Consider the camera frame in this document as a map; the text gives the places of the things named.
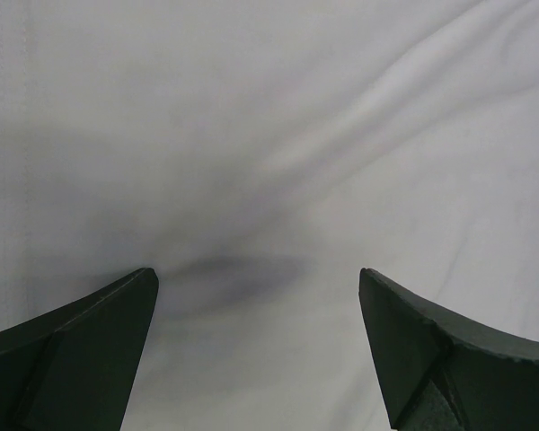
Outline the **white t-shirt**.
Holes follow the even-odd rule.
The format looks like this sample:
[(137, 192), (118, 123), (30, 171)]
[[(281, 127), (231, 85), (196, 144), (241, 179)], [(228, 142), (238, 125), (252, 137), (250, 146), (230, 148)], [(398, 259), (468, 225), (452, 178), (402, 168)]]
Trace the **white t-shirt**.
[(362, 268), (539, 341), (539, 1), (0, 1), (0, 331), (141, 267), (127, 430), (386, 430)]

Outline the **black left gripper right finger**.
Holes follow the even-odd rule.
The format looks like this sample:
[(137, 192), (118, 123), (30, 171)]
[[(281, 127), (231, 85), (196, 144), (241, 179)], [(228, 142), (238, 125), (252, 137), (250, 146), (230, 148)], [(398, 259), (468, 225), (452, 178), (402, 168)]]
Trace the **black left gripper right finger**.
[(359, 301), (393, 430), (539, 430), (539, 342), (432, 303), (371, 269)]

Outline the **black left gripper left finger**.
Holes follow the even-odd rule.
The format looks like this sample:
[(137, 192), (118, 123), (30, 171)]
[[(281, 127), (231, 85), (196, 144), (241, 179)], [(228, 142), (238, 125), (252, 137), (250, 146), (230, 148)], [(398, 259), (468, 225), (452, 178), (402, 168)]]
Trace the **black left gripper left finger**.
[(0, 430), (120, 429), (157, 294), (140, 268), (0, 331)]

